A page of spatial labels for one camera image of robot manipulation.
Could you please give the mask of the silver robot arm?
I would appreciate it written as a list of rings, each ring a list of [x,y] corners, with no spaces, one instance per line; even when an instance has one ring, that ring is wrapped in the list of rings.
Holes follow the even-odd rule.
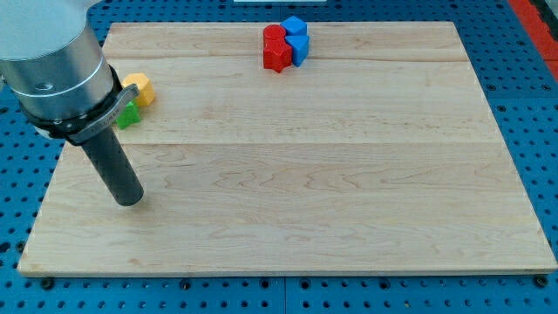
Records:
[[[78,146],[134,100],[106,62],[88,10],[96,0],[2,0],[1,83],[47,138]]]

